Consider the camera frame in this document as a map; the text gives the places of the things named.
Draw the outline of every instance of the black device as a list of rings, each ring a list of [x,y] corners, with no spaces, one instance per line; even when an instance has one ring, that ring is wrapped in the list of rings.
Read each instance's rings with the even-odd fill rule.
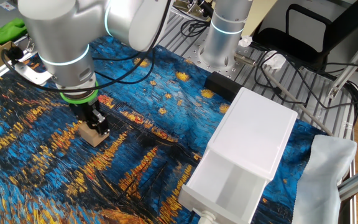
[[[242,85],[218,72],[213,72],[206,78],[204,87],[223,97],[225,100],[233,102]]]

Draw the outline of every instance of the blue led ring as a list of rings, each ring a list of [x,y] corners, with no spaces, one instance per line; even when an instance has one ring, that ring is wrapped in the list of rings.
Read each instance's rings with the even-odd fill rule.
[[[49,62],[48,60],[43,59],[43,58],[41,57],[41,55],[39,55],[39,56],[40,56],[40,58],[42,59],[42,61],[44,61],[45,63],[48,63],[48,64],[50,64],[50,65],[56,65],[56,66],[64,66],[64,65],[74,64],[75,62],[77,62],[77,61],[83,59],[89,51],[90,51],[90,45],[88,44],[88,46],[87,46],[85,52],[84,52],[81,56],[79,56],[78,58],[76,58],[76,59],[74,59],[74,60],[71,60],[71,61],[69,61],[69,62]]]
[[[242,30],[237,31],[237,32],[227,32],[227,31],[223,31],[223,30],[217,28],[212,21],[211,21],[211,25],[212,25],[217,31],[219,31],[219,32],[221,32],[221,33],[223,33],[223,34],[230,34],[230,35],[239,34],[239,33],[241,33],[241,32],[244,30],[244,28],[243,28]]]

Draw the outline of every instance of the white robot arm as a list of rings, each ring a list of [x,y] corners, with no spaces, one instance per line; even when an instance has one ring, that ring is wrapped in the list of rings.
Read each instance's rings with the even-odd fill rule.
[[[135,50],[148,51],[163,36],[172,4],[172,0],[19,0],[40,58],[57,88],[73,91],[61,95],[87,123],[86,133],[97,132],[93,136],[100,139],[109,135],[97,93],[81,91],[96,86],[89,43],[111,35]],[[14,66],[27,79],[26,73],[34,73],[22,63]],[[92,138],[85,139],[91,143]]]

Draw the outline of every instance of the starry night tablecloth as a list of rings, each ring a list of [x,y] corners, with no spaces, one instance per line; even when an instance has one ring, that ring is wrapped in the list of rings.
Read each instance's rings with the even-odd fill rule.
[[[111,37],[90,47],[94,56],[135,53]],[[95,68],[118,77],[138,61],[95,61]],[[143,77],[150,61],[127,80]],[[26,63],[44,70],[37,55]],[[187,223],[191,213],[177,202],[180,189],[229,108],[203,88],[207,75],[156,47],[148,79],[99,92],[111,136],[96,148],[79,137],[79,122],[59,94],[29,87],[11,73],[2,76],[0,223]],[[253,223],[291,222],[296,183],[316,134],[322,132],[295,123]]]

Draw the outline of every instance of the white towel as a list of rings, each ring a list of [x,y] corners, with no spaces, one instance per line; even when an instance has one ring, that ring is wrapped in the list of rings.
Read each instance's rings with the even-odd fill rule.
[[[337,224],[341,199],[337,183],[356,155],[357,143],[329,136],[314,137],[311,155],[298,181],[293,224]]]

